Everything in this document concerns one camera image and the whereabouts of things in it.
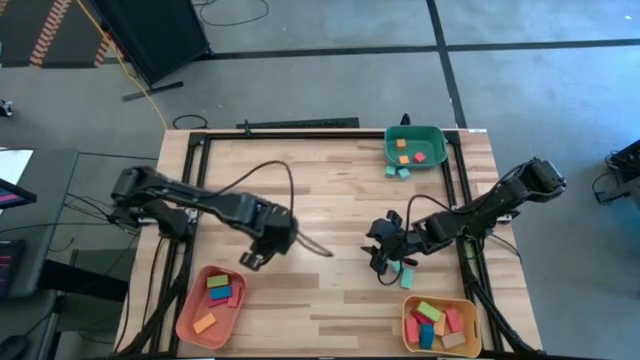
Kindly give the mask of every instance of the colored block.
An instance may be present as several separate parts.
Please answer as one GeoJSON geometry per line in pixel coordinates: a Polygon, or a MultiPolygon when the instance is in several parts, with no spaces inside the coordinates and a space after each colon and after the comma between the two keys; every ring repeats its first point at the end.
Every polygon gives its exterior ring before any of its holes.
{"type": "Polygon", "coordinates": [[[438,320],[435,324],[433,324],[433,331],[438,336],[444,336],[446,325],[447,325],[447,314],[444,313],[440,316],[440,320],[438,320]]]}
{"type": "Polygon", "coordinates": [[[420,348],[431,349],[434,337],[433,325],[422,325],[420,328],[420,348]]]}
{"type": "Polygon", "coordinates": [[[396,176],[396,168],[395,168],[395,166],[387,165],[387,169],[385,170],[384,176],[386,176],[386,177],[395,177],[396,176]]]}
{"type": "Polygon", "coordinates": [[[415,155],[413,155],[413,162],[416,164],[422,164],[424,162],[424,159],[426,159],[427,157],[424,156],[423,153],[416,153],[415,155]]]}
{"type": "Polygon", "coordinates": [[[420,336],[418,335],[418,321],[413,317],[408,317],[404,320],[404,329],[407,334],[407,342],[409,344],[417,344],[420,342],[420,336]]]}
{"type": "Polygon", "coordinates": [[[418,311],[433,321],[440,320],[440,311],[424,301],[418,305],[418,311]]]}
{"type": "Polygon", "coordinates": [[[224,304],[227,302],[227,298],[224,299],[218,299],[218,300],[211,300],[211,299],[207,299],[207,307],[214,307],[214,306],[218,306],[220,304],[224,304]]]}
{"type": "Polygon", "coordinates": [[[211,300],[223,299],[231,296],[231,286],[213,288],[210,292],[211,300]]]}
{"type": "Polygon", "coordinates": [[[447,314],[447,325],[452,333],[462,331],[462,321],[458,315],[458,311],[454,308],[448,308],[444,311],[447,314]]]}
{"type": "Polygon", "coordinates": [[[422,315],[422,313],[418,311],[418,308],[415,308],[415,309],[411,310],[411,315],[413,315],[413,317],[416,318],[416,320],[418,320],[418,323],[420,325],[431,325],[431,324],[433,324],[433,321],[431,319],[429,319],[428,317],[422,315]]]}
{"type": "Polygon", "coordinates": [[[229,284],[229,275],[216,275],[207,278],[207,288],[225,286],[229,284]]]}
{"type": "Polygon", "coordinates": [[[400,179],[407,180],[409,178],[409,170],[408,169],[400,169],[398,170],[398,175],[400,175],[400,179]]]}
{"type": "Polygon", "coordinates": [[[208,313],[207,315],[205,315],[205,317],[193,324],[193,329],[196,331],[196,334],[200,334],[201,332],[207,330],[215,322],[216,318],[213,317],[213,314],[208,313]]]}
{"type": "Polygon", "coordinates": [[[450,349],[454,346],[464,344],[466,341],[467,340],[464,338],[464,334],[462,332],[457,332],[442,337],[442,345],[445,349],[450,349]]]}
{"type": "Polygon", "coordinates": [[[400,271],[400,261],[394,261],[391,263],[391,270],[393,270],[394,273],[398,273],[400,271]]]}
{"type": "Polygon", "coordinates": [[[231,297],[229,298],[229,307],[238,307],[240,303],[240,293],[242,292],[242,284],[234,282],[231,284],[231,297]]]}
{"type": "Polygon", "coordinates": [[[402,279],[400,280],[400,287],[405,289],[411,289],[413,286],[413,269],[404,268],[402,269],[402,279]]]}

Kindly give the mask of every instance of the wooden tabletop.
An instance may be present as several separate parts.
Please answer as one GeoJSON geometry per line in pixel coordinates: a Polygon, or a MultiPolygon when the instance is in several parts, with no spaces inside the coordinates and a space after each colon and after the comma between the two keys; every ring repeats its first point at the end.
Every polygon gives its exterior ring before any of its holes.
{"type": "MultiPolygon", "coordinates": [[[[472,193],[476,197],[498,180],[489,137],[483,130],[461,130],[460,136],[472,193]]],[[[189,131],[166,132],[158,161],[159,172],[181,178],[188,137],[189,131]]],[[[452,148],[449,153],[458,203],[462,204],[452,148]]],[[[406,218],[407,201],[412,195],[429,194],[446,203],[441,170],[412,171],[411,179],[406,182],[385,178],[382,140],[216,140],[209,156],[205,187],[221,188],[268,160],[282,160],[290,165],[295,182],[295,216],[300,228],[335,256],[321,258],[294,244],[287,256],[276,255],[260,272],[251,272],[238,263],[240,255],[251,244],[250,239],[222,225],[212,215],[203,215],[196,236],[189,287],[202,267],[217,265],[242,273],[248,289],[233,335],[222,349],[214,352],[181,342],[178,354],[409,355],[401,339],[404,299],[411,294],[464,298],[455,245],[427,257],[414,256],[420,265],[411,290],[402,289],[398,284],[380,285],[369,268],[368,254],[360,246],[373,244],[364,234],[371,222],[384,217],[387,210],[395,209],[406,218]]],[[[281,166],[259,170],[236,190],[289,204],[288,179],[281,166]]],[[[417,200],[412,217],[417,219],[440,210],[429,201],[417,200]]],[[[510,226],[499,225],[496,234],[515,245],[510,226]]],[[[131,313],[121,348],[142,325],[158,240],[157,229],[143,230],[131,275],[131,313]]],[[[167,248],[165,241],[153,272],[147,317],[155,308],[167,248]]],[[[498,308],[527,343],[540,348],[518,258],[489,239],[484,253],[498,308]]],[[[172,314],[173,308],[167,312],[167,320],[172,319],[172,314]]],[[[481,311],[481,322],[483,319],[486,318],[481,311]]],[[[165,321],[161,350],[167,349],[173,331],[171,324],[165,321]]],[[[483,340],[490,349],[486,323],[483,340]]]]}

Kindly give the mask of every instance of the concrete floor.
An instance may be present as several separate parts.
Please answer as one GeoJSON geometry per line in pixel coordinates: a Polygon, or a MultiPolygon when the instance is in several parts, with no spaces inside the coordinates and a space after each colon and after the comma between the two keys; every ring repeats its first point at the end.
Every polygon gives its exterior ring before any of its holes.
{"type": "MultiPolygon", "coordinates": [[[[270,14],[261,21],[208,27],[212,48],[435,43],[422,0],[267,1],[270,14]]],[[[437,5],[449,44],[640,38],[640,5],[631,0],[437,5]]],[[[236,0],[205,10],[210,21],[238,21],[262,7],[236,0]]],[[[567,177],[560,199],[523,206],[514,223],[542,343],[551,354],[623,359],[640,351],[640,212],[625,200],[599,206],[590,188],[604,156],[640,138],[639,60],[638,47],[451,54],[468,125],[489,129],[499,170],[539,156],[567,177]]],[[[214,128],[244,119],[347,116],[359,116],[363,127],[386,127],[404,112],[416,124],[455,126],[435,53],[199,62],[164,82],[175,80],[185,87],[154,97],[165,117],[196,113],[214,128]]],[[[156,156],[163,130],[155,113],[144,100],[120,100],[134,91],[116,65],[0,69],[0,94],[15,101],[17,115],[0,123],[0,144],[156,156]]],[[[72,192],[106,200],[120,169],[135,163],[82,157],[72,192]]],[[[56,241],[64,245],[76,236],[83,250],[121,249],[128,242],[107,229],[64,231],[56,241]]],[[[106,351],[78,341],[69,340],[65,351],[106,351]]]]}

